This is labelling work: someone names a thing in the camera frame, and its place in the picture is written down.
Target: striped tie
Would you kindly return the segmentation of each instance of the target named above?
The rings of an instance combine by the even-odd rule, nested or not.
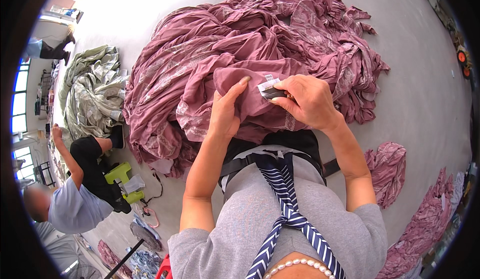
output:
[[[293,187],[292,153],[278,152],[277,159],[267,153],[253,154],[258,169],[276,195],[282,215],[274,222],[272,230],[263,241],[245,279],[262,279],[272,259],[275,245],[283,225],[297,228],[307,237],[317,251],[320,260],[328,267],[336,279],[345,279],[345,272],[333,255],[330,246],[318,230],[301,215],[298,210],[297,196]]]

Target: orange wheel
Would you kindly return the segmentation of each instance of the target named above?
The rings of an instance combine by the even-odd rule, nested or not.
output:
[[[458,52],[458,60],[459,60],[461,63],[464,63],[464,62],[465,62],[466,57],[465,57],[465,53],[464,53],[464,52]]]

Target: window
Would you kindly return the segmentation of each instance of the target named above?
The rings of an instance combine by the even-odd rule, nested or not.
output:
[[[11,132],[27,131],[27,78],[30,69],[29,58],[27,61],[20,61],[17,78],[13,90],[13,105],[11,109]]]
[[[32,154],[30,153],[30,147],[26,146],[25,148],[15,150],[13,152],[13,158],[18,160],[25,160],[25,162],[22,163],[20,169],[17,171],[17,179],[35,180],[35,175],[33,171],[34,166]]]

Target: black pole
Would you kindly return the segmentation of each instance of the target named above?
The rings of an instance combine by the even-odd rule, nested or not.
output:
[[[115,274],[121,266],[123,266],[123,264],[125,263],[125,261],[127,261],[127,259],[130,258],[130,256],[132,256],[132,254],[138,249],[138,247],[140,247],[141,244],[143,244],[144,242],[144,239],[141,239],[137,242],[137,244],[130,250],[130,252],[128,252],[125,257],[122,258],[122,260],[120,260],[120,262],[110,271],[110,273],[108,273],[107,276],[105,276],[105,278],[103,279],[110,279],[112,278],[113,274]]]

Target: pearl necklace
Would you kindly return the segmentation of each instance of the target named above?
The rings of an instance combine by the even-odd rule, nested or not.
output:
[[[332,272],[327,269],[325,266],[321,265],[319,262],[315,262],[312,259],[307,260],[306,258],[297,258],[293,260],[288,260],[285,263],[281,263],[274,267],[273,269],[270,270],[265,276],[263,276],[263,279],[271,279],[273,275],[275,275],[279,270],[283,270],[285,267],[290,267],[292,265],[297,265],[297,264],[308,264],[311,267],[314,267],[318,270],[320,270],[325,276],[328,277],[328,279],[335,279],[335,276],[332,275]]]

